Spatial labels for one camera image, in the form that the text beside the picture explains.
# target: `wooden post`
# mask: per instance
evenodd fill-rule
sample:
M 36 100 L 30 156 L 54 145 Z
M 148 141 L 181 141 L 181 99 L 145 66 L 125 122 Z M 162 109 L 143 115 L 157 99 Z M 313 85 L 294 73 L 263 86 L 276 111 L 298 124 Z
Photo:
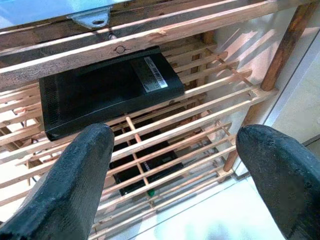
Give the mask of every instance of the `wooden post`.
M 268 71 L 262 81 L 261 89 L 271 91 L 276 84 L 276 81 L 286 65 L 291 53 L 295 49 L 302 33 L 304 32 L 307 23 L 316 10 L 319 2 L 312 2 L 297 7 L 291 22 L 281 40 L 281 43 L 273 57 Z
M 304 32 L 307 23 L 316 10 L 318 4 L 318 2 L 312 2 L 297 7 L 268 68 L 268 71 L 266 72 L 266 75 L 262 81 L 262 90 L 271 91 L 272 89 L 274 89 L 282 69 L 286 65 L 286 62 L 288 61 L 291 53 L 294 51 L 299 38 Z M 251 106 L 242 122 L 242 126 L 254 124 L 256 122 L 257 116 L 261 112 L 262 106 L 262 102 Z M 229 156 L 223 168 L 225 171 L 229 171 L 232 168 L 237 159 L 237 156 L 238 154 L 236 150 L 229 153 Z

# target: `wooden frame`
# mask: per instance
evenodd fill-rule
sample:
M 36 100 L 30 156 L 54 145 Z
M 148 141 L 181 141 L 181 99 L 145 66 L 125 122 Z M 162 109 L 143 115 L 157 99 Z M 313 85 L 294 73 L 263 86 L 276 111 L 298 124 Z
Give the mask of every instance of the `wooden frame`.
M 131 223 L 142 216 L 162 209 L 178 199 L 184 198 L 196 191 L 200 191 L 200 189 L 218 181 L 220 182 L 227 176 L 230 176 L 233 171 L 224 171 L 223 163 L 216 162 L 216 159 L 226 157 L 228 153 L 235 150 L 235 136 L 228 132 L 231 123 L 220 123 L 219 125 L 212 126 L 207 130 L 203 130 L 203 127 L 212 125 L 215 120 L 222 116 L 229 115 L 248 106 L 269 99 L 277 93 L 276 90 L 264 92 L 259 88 L 259 86 L 252 85 L 247 80 L 247 77 L 251 75 L 252 71 L 245 70 L 237 72 L 235 67 L 237 67 L 238 61 L 225 62 L 222 60 L 222 58 L 225 58 L 228 53 L 213 53 L 216 46 L 215 44 L 201 43 L 201 41 L 196 38 L 192 40 L 190 45 L 186 45 L 185 47 L 179 46 L 179 40 L 175 43 L 176 44 L 170 42 L 168 44 L 164 44 L 161 48 L 164 50 L 163 54 L 167 57 L 168 61 L 174 66 L 173 69 L 180 75 L 180 78 L 186 85 L 186 88 L 190 88 L 191 83 L 194 81 L 197 82 L 205 77 L 212 78 L 215 73 L 219 73 L 221 71 L 228 71 L 230 75 L 223 78 L 215 78 L 213 81 L 208 83 L 203 82 L 203 84 L 196 84 L 189 90 L 186 90 L 183 96 L 118 117 L 108 122 L 113 130 L 123 130 L 123 133 L 115 138 L 116 145 L 124 142 L 129 143 L 129 141 L 133 139 L 136 140 L 135 144 L 129 144 L 127 147 L 115 151 L 112 154 L 111 161 L 118 161 L 119 159 L 129 155 L 132 155 L 134 160 L 108 171 L 106 175 L 106 184 L 101 195 L 101 203 L 97 210 L 97 222 L 93 225 L 90 239 L 98 238 L 99 236 L 110 233 L 124 225 L 123 222 L 118 224 L 117 221 L 109 221 L 110 215 L 112 215 L 112 219 L 114 220 L 115 218 L 122 218 L 126 215 L 132 214 L 132 212 L 137 209 L 137 206 L 150 208 L 148 210 L 142 210 L 125 221 L 125 223 Z M 201 54 L 202 57 L 195 59 L 193 56 L 198 54 Z M 218 63 L 218 65 L 211 66 L 211 63 L 213 62 Z M 236 84 L 240 81 L 246 82 L 248 87 L 215 100 L 202 103 L 206 96 L 206 92 L 223 85 Z M 17 115 L 1 120 L 0 126 L 10 127 L 10 125 L 14 123 L 30 119 L 36 121 L 36 123 L 31 126 L 25 126 L 16 132 L 0 136 L 0 143 L 9 144 L 17 140 L 23 140 L 24 142 L 27 139 L 34 139 L 38 141 L 30 143 L 29 145 L 17 150 L 9 151 L 1 157 L 0 163 L 12 162 L 18 166 L 22 164 L 31 164 L 34 161 L 42 161 L 42 164 L 26 169 L 23 174 L 13 173 L 10 178 L 0 182 L 0 189 L 10 187 L 15 183 L 28 180 L 31 177 L 42 175 L 47 172 L 59 158 L 61 151 L 63 151 L 76 136 L 76 134 L 74 134 L 54 142 L 47 139 L 39 139 L 37 137 L 43 131 L 41 119 L 40 122 L 37 121 L 41 116 L 39 94 L 39 86 L 37 84 L 33 84 L 21 89 L 9 90 L 0 95 L 0 99 L 3 99 L 5 104 L 3 108 L 6 111 L 9 110 L 17 112 Z M 29 99 L 38 99 L 38 102 L 29 101 Z M 239 101 L 236 104 L 231 104 L 223 110 L 217 112 L 211 111 L 214 107 L 232 103 L 234 100 Z M 147 119 L 154 119 L 153 123 L 138 128 L 135 127 L 135 124 L 142 123 Z M 140 136 L 155 130 L 160 130 L 161 134 L 141 140 Z M 225 136 L 221 139 L 217 139 L 217 141 L 209 142 L 207 136 L 217 132 L 222 133 Z M 142 149 L 173 139 L 175 139 L 174 143 L 170 144 L 168 147 L 162 148 L 140 158 L 136 155 L 136 153 Z M 216 146 L 224 143 L 228 143 L 230 147 L 221 152 L 211 152 Z M 182 150 L 184 152 L 187 150 L 187 153 L 184 153 L 184 155 L 173 161 L 151 169 L 150 171 L 144 172 L 141 167 L 143 162 L 151 160 L 157 156 L 161 156 L 164 153 L 168 153 L 170 151 L 180 153 Z M 154 182 L 148 181 L 147 177 L 177 163 L 184 163 L 186 166 L 181 170 L 171 173 L 170 175 Z M 197 170 L 198 168 L 201 168 L 201 166 L 206 166 L 208 164 L 211 166 L 213 164 L 213 167 L 210 167 L 208 171 L 201 172 L 201 170 Z M 139 175 L 120 184 L 107 184 L 108 181 L 113 179 L 114 174 L 134 166 L 138 167 L 140 171 Z M 174 186 L 171 189 L 162 191 L 162 186 L 165 186 L 169 181 L 177 179 L 182 175 L 189 175 L 190 179 L 182 184 Z M 201 182 L 208 176 L 211 176 L 209 181 Z M 143 180 L 145 184 L 144 187 L 141 187 L 125 196 L 118 196 L 119 189 L 140 180 Z M 187 188 L 193 183 L 197 183 L 194 188 L 182 191 L 180 194 L 171 197 L 171 194 L 178 193 L 180 190 Z M 25 197 L 30 189 L 30 187 L 27 187 L 21 192 L 17 192 L 11 196 L 6 196 L 0 200 L 0 206 Z M 159 191 L 159 194 L 149 197 L 147 192 L 151 189 L 156 189 L 156 192 Z M 137 203 L 137 205 L 135 204 L 131 208 L 126 208 L 125 210 L 118 212 L 118 206 L 123 203 L 127 203 L 128 201 L 132 201 L 132 199 L 137 196 L 142 196 L 142 198 L 146 198 L 146 200 Z
M 242 5 L 243 2 L 244 1 L 241 0 L 217 1 L 212 4 L 196 6 L 182 11 L 174 11 L 173 13 L 114 26 L 110 29 L 112 32 L 116 32 L 120 29 L 123 30 L 125 28 L 129 28 L 132 31 L 132 29 L 134 29 L 135 27 L 145 30 L 147 29 L 146 26 L 148 26 L 150 21 L 153 21 L 153 23 L 155 24 L 155 27 L 153 24 L 150 24 L 152 26 L 152 29 L 150 30 L 145 30 L 129 35 L 125 33 L 124 36 L 120 34 L 120 38 L 87 45 L 77 49 L 68 50 L 65 47 L 60 47 L 63 52 L 39 57 L 37 59 L 26 60 L 25 62 L 15 65 L 2 67 L 0 68 L 0 89 L 25 84 L 28 81 L 36 80 L 48 75 L 82 67 L 102 60 L 111 59 L 123 54 L 136 52 L 155 45 L 164 44 L 169 41 L 186 38 L 206 31 L 221 28 L 223 26 L 227 26 L 237 22 L 243 22 L 280 10 L 296 7 L 301 4 L 308 4 L 315 1 L 261 0 L 257 3 L 246 2 L 247 5 L 245 6 Z M 220 12 L 215 12 L 215 8 L 217 6 L 222 6 Z M 175 16 L 185 16 L 185 18 L 177 18 Z M 108 28 L 101 31 L 109 32 L 110 30 Z M 96 36 L 92 33 L 84 34 L 87 34 L 88 37 L 92 35 Z M 87 35 L 77 35 L 74 37 L 74 39 L 80 39 L 80 42 L 87 43 Z M 66 46 L 66 41 L 69 40 L 57 40 L 54 44 L 63 42 L 63 45 Z M 18 49 L 17 51 L 19 53 L 27 51 L 25 54 L 29 57 L 41 56 L 41 51 L 49 54 L 51 52 L 50 50 L 42 49 L 42 46 L 36 47 L 37 54 L 34 52 L 28 52 L 28 49 Z M 8 54 L 13 56 L 13 54 L 15 53 L 11 51 L 10 53 L 5 52 L 3 54 L 3 57 L 5 57 Z M 3 63 L 6 62 L 6 60 L 0 58 L 0 62 Z
M 0 43 L 0 113 L 14 114 L 0 119 L 0 146 L 8 150 L 0 157 L 0 167 L 1 164 L 11 163 L 26 165 L 27 169 L 21 174 L 13 173 L 0 182 L 0 191 L 46 173 L 77 135 L 54 142 L 45 137 L 39 85 L 34 80 L 155 45 L 160 45 L 163 55 L 185 84 L 185 94 L 107 122 L 114 131 L 122 131 L 115 138 L 115 144 L 128 143 L 127 147 L 113 152 L 111 161 L 130 155 L 134 160 L 108 171 L 89 239 L 119 231 L 177 200 L 223 182 L 233 174 L 231 168 L 237 152 L 235 135 L 229 132 L 232 123 L 217 123 L 216 120 L 247 107 L 251 109 L 248 113 L 251 117 L 255 114 L 252 109 L 275 96 L 277 90 L 274 89 L 274 82 L 269 80 L 263 83 L 263 86 L 271 86 L 267 91 L 253 85 L 248 80 L 252 73 L 250 69 L 238 72 L 239 61 L 225 61 L 227 52 L 214 53 L 217 45 L 213 42 L 212 30 L 301 4 L 316 5 L 312 2 L 315 1 L 137 0 L 132 5 L 115 6 L 111 27 L 95 32 L 74 26 L 68 20 L 10 29 L 3 34 L 5 41 Z M 149 10 L 146 19 L 138 11 L 142 7 Z M 65 28 L 70 28 L 70 31 L 56 32 L 52 37 L 46 35 L 49 29 Z M 200 40 L 197 34 L 203 32 L 206 33 Z M 97 40 L 108 37 L 110 33 L 118 38 Z M 33 35 L 40 37 L 18 38 L 18 41 L 10 42 L 17 36 Z M 229 76 L 215 77 L 222 71 L 228 72 Z M 246 87 L 204 102 L 207 92 L 239 82 L 244 82 Z M 219 111 L 212 110 L 221 105 L 226 107 Z M 136 124 L 150 119 L 152 123 L 136 127 Z M 29 121 L 33 121 L 32 125 L 27 125 Z M 23 127 L 11 132 L 9 128 L 18 123 L 23 123 Z M 141 136 L 155 130 L 161 133 L 141 139 Z M 208 138 L 211 134 L 217 135 L 213 141 Z M 137 157 L 142 149 L 163 141 L 170 143 L 169 146 Z M 217 151 L 215 147 L 222 144 L 228 147 Z M 170 151 L 179 153 L 179 157 L 144 172 L 143 162 Z M 147 177 L 177 163 L 183 163 L 184 168 L 153 182 L 148 180 Z M 134 166 L 137 166 L 139 175 L 119 184 L 110 183 L 114 174 Z M 119 189 L 141 180 L 143 187 L 124 196 L 118 193 Z M 4 196 L 0 199 L 0 206 L 25 197 L 31 189 L 27 186 L 21 192 Z M 148 196 L 149 190 L 155 190 L 156 194 Z

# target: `metal bracket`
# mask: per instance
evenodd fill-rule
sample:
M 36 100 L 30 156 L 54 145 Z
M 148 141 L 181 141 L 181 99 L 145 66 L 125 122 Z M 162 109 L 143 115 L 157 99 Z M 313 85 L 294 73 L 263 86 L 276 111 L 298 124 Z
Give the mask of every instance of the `metal bracket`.
M 112 6 L 100 7 L 98 9 L 77 12 L 68 15 L 68 19 L 72 19 L 77 24 L 88 29 L 102 28 L 109 24 L 110 10 Z

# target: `barcode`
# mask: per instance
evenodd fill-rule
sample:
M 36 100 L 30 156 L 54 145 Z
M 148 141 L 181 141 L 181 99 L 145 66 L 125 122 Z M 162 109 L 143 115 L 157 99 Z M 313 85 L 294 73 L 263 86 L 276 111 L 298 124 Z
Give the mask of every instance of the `barcode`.
M 166 88 L 168 87 L 165 79 L 162 77 L 161 73 L 159 72 L 158 68 L 152 61 L 151 57 L 147 56 L 144 58 L 146 64 L 148 64 L 151 72 L 153 73 L 155 79 L 157 80 L 158 84 L 160 85 L 161 88 Z

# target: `black router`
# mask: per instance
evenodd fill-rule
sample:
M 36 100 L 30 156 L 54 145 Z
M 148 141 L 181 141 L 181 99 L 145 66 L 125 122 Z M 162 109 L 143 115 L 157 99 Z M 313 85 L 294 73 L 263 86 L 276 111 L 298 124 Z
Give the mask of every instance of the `black router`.
M 184 94 L 159 47 L 47 76 L 39 85 L 51 141 Z

